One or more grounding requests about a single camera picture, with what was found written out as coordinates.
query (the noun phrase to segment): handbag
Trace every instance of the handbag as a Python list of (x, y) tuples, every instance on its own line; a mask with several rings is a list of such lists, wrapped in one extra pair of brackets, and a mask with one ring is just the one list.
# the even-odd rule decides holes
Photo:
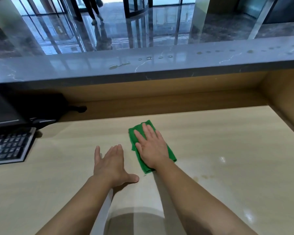
[(98, 7), (102, 7), (103, 6), (102, 0), (96, 0), (96, 4), (97, 4)]

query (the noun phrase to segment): forearm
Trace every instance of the forearm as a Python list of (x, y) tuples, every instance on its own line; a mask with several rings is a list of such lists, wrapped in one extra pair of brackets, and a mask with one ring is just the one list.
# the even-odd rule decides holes
[(89, 234), (111, 188), (107, 178), (92, 176), (36, 235)]
[(222, 202), (184, 173), (171, 160), (156, 168), (188, 234), (208, 230), (219, 234), (255, 234)]

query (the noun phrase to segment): cleaning cloth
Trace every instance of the cleaning cloth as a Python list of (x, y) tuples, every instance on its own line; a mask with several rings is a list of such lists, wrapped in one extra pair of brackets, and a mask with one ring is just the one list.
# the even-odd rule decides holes
[[(146, 122), (144, 122), (146, 125), (150, 125), (153, 130), (155, 131), (156, 129), (154, 128), (154, 126), (152, 125), (151, 121), (148, 120)], [(140, 132), (140, 134), (146, 138), (145, 134), (144, 134), (144, 131), (143, 131), (143, 123), (139, 124), (139, 125), (136, 125), (135, 127), (133, 128), (129, 128), (129, 139), (131, 140), (131, 143), (132, 143), (132, 151), (135, 151), (136, 152), (136, 156), (137, 156), (137, 159), (138, 159), (138, 162), (142, 168), (142, 170), (144, 171), (145, 174), (147, 173), (150, 173), (152, 171), (154, 171), (154, 169), (150, 168), (149, 166), (147, 166), (143, 160), (141, 159), (140, 157), (140, 154), (135, 146), (135, 143), (138, 142), (138, 139), (136, 138), (135, 134), (134, 134), (134, 130), (137, 130), (138, 132)], [(172, 150), (169, 148), (169, 146), (167, 145), (168, 147), (168, 152), (169, 152), (169, 158), (173, 161), (173, 162), (176, 162), (176, 157), (174, 156)]]

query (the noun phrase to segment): black monitor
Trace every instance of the black monitor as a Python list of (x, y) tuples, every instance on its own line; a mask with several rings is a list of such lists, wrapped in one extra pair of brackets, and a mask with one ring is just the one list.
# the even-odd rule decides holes
[(26, 124), (26, 120), (0, 94), (0, 127)]

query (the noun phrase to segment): keyboard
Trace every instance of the keyboard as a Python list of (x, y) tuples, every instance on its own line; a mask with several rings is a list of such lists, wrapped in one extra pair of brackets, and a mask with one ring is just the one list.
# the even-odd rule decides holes
[(0, 164), (23, 162), (35, 131), (34, 127), (0, 130)]

